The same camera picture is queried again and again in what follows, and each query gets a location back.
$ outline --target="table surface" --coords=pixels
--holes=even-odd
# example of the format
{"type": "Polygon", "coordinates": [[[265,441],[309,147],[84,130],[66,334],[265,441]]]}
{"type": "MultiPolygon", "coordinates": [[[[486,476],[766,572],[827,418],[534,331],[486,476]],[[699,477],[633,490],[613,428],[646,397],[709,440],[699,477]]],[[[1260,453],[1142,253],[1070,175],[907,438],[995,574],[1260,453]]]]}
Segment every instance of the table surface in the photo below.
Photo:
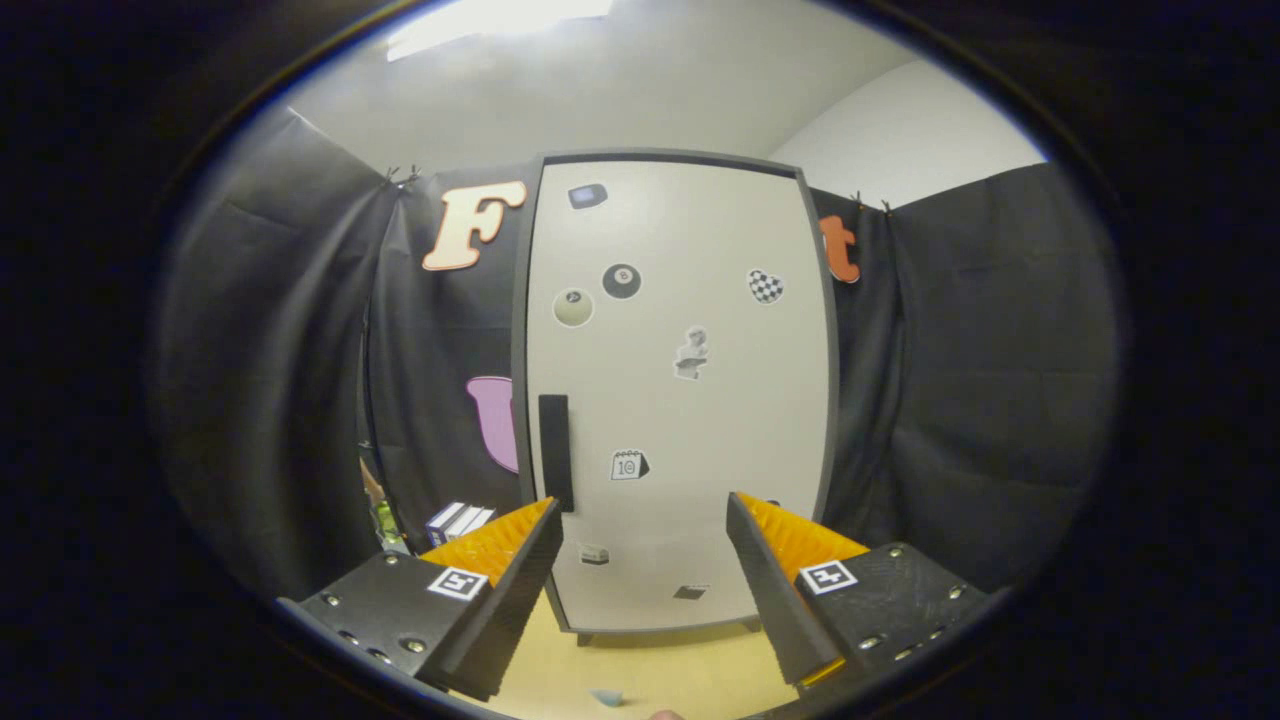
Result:
{"type": "Polygon", "coordinates": [[[782,680],[763,632],[722,625],[596,635],[589,647],[577,647],[577,635],[559,630],[543,593],[502,692],[477,705],[527,720],[648,720],[659,710],[689,720],[728,720],[794,700],[796,691],[782,680]],[[623,703],[605,707],[591,689],[620,691],[623,703]]]}

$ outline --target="door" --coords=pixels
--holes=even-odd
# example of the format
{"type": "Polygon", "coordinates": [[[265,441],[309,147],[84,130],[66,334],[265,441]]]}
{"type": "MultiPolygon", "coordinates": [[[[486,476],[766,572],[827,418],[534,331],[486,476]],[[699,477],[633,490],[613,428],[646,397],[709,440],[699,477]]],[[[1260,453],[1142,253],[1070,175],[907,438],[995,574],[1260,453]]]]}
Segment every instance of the door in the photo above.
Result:
{"type": "Polygon", "coordinates": [[[815,233],[794,176],[544,165],[516,363],[539,498],[543,433],[567,432],[573,510],[552,580],[568,629],[755,616],[724,534],[728,493],[813,516],[829,466],[831,291],[815,233]],[[567,427],[543,427],[544,396],[567,404],[567,427]]]}

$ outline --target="white ceiling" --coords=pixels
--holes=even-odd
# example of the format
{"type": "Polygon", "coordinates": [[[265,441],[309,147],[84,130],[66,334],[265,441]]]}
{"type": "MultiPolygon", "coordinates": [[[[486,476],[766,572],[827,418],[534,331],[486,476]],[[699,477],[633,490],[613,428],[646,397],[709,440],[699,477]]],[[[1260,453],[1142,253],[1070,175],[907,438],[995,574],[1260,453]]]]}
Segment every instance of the white ceiling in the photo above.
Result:
{"type": "Polygon", "coordinates": [[[284,101],[379,172],[620,146],[768,158],[914,59],[803,0],[614,0],[605,18],[466,37],[396,63],[375,41],[284,101]]]}

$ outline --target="black curtain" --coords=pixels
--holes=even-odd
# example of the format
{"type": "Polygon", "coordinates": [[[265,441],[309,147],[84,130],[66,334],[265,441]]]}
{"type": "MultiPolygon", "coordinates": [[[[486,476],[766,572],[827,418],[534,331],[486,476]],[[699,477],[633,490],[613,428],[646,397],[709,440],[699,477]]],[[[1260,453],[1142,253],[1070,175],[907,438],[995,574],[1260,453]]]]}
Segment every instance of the black curtain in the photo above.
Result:
{"type": "Polygon", "coordinates": [[[399,191],[292,111],[197,188],[152,333],[154,423],[196,529],[264,596],[379,546],[356,455],[361,315],[399,191]]]}
{"type": "Polygon", "coordinates": [[[1115,413],[1110,240],[1052,165],[895,209],[904,309],[890,445],[902,539],[991,591],[1047,557],[1115,413]]]}
{"type": "Polygon", "coordinates": [[[902,307],[884,213],[813,190],[818,218],[835,215],[856,242],[846,250],[861,277],[832,278],[840,347],[836,454],[822,521],[868,544],[901,539],[892,466],[886,454],[901,393],[902,307]]]}
{"type": "Polygon", "coordinates": [[[430,548],[425,525],[453,501],[495,507],[522,503],[518,477],[485,450],[466,383],[511,377],[511,314],[516,247],[532,197],[506,208],[490,242],[474,238],[475,265],[422,269],[444,204],[456,187],[522,181],[534,165],[438,173],[406,187],[387,227],[369,311],[369,392],[380,474],[401,532],[413,551],[430,548]]]}

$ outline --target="book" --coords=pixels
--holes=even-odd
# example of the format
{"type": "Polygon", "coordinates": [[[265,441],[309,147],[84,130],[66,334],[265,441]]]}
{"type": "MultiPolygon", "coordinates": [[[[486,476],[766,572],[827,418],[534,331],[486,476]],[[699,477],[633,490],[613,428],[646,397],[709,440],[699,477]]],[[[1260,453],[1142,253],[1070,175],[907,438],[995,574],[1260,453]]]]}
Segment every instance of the book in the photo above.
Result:
{"type": "Polygon", "coordinates": [[[448,542],[444,532],[463,509],[466,509],[466,505],[462,502],[452,502],[426,523],[426,536],[431,539],[431,546],[440,547],[448,542]]]}
{"type": "Polygon", "coordinates": [[[489,518],[493,518],[493,514],[494,514],[494,510],[488,509],[488,507],[480,510],[480,514],[476,515],[476,519],[472,520],[471,524],[467,525],[467,528],[465,530],[462,530],[462,533],[458,537],[462,537],[462,536],[470,533],[471,530],[479,528],[480,525],[484,525],[485,523],[489,521],[489,518]]]}
{"type": "Polygon", "coordinates": [[[444,530],[444,539],[456,541],[462,537],[462,532],[471,525],[471,521],[476,519],[476,515],[479,515],[481,510],[484,509],[468,505],[462,512],[458,514],[457,520],[449,523],[448,529],[444,530]]]}

